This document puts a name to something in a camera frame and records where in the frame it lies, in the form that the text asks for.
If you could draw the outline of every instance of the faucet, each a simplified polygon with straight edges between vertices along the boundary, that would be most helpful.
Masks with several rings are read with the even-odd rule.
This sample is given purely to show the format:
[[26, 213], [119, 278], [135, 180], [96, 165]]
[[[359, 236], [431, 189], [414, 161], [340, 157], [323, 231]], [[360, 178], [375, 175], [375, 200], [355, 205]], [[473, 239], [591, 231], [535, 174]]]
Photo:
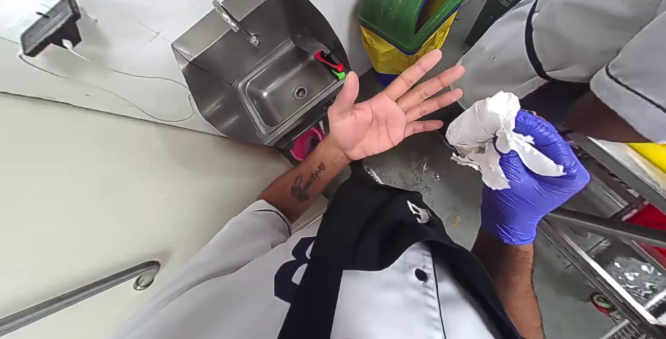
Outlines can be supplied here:
[[229, 27], [231, 27], [231, 30], [234, 31], [234, 33], [241, 31], [245, 37], [247, 37], [249, 43], [251, 43], [255, 48], [259, 47], [261, 44], [261, 38], [259, 34], [252, 33], [245, 29], [245, 27], [240, 24], [238, 19], [234, 18], [234, 16], [229, 12], [229, 10], [227, 10], [226, 7], [224, 7], [220, 1], [213, 0], [212, 7], [215, 9], [215, 11], [217, 11], [222, 20], [229, 24]]

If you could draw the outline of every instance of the purple nitrile glove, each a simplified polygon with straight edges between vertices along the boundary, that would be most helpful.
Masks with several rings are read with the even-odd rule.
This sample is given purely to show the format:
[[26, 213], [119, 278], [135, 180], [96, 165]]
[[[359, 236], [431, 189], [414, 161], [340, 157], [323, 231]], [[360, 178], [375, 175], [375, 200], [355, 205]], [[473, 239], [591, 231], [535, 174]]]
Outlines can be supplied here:
[[525, 167], [514, 150], [500, 153], [499, 165], [510, 188], [492, 190], [484, 184], [481, 227], [506, 244], [518, 245], [534, 241], [539, 221], [582, 190], [589, 173], [555, 127], [543, 118], [521, 110], [515, 117], [514, 131], [532, 136], [536, 149], [564, 166], [565, 173], [538, 175]]

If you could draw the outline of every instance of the concrete floor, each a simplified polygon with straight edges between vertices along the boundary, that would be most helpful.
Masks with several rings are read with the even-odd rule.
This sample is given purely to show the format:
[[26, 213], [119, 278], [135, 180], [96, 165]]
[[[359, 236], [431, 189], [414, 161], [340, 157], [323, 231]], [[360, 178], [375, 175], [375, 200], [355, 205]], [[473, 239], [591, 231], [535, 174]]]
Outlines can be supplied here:
[[[444, 58], [424, 78], [428, 79], [449, 68], [468, 50], [463, 43], [485, 0], [464, 0], [442, 51]], [[374, 72], [360, 80], [359, 100], [365, 100], [383, 89]], [[445, 123], [462, 109], [456, 104], [430, 116]], [[476, 239], [481, 203], [480, 174], [459, 166], [451, 159], [452, 150], [441, 134], [417, 134], [393, 149], [364, 160], [386, 183], [418, 190], [425, 202], [439, 215], [448, 234], [466, 248]], [[548, 338], [595, 339], [602, 337], [614, 324], [588, 301], [595, 290], [584, 276], [545, 238], [535, 242], [534, 286], [539, 298]]]

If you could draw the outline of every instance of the wrist tattoo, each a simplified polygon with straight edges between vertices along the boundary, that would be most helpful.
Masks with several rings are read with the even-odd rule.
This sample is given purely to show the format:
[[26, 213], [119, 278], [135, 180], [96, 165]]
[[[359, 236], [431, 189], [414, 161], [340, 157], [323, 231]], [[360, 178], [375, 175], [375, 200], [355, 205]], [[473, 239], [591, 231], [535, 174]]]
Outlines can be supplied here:
[[312, 186], [315, 180], [319, 180], [319, 174], [326, 169], [324, 163], [320, 163], [316, 171], [310, 173], [308, 181], [303, 183], [303, 175], [296, 176], [294, 180], [294, 185], [292, 186], [292, 196], [294, 196], [298, 201], [305, 202], [310, 199], [310, 194], [308, 190]]

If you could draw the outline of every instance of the stainless steel sink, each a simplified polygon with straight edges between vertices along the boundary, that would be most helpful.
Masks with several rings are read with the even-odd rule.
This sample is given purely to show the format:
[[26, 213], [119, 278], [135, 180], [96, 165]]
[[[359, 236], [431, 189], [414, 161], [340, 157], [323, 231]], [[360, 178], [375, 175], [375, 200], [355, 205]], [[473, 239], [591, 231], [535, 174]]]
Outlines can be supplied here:
[[307, 0], [221, 3], [261, 43], [250, 44], [249, 33], [232, 31], [213, 10], [179, 37], [172, 47], [196, 105], [230, 138], [285, 146], [325, 116], [343, 84], [294, 41], [316, 40], [348, 67], [344, 49]]
[[287, 40], [240, 80], [238, 89], [262, 131], [269, 132], [336, 83], [321, 62]]

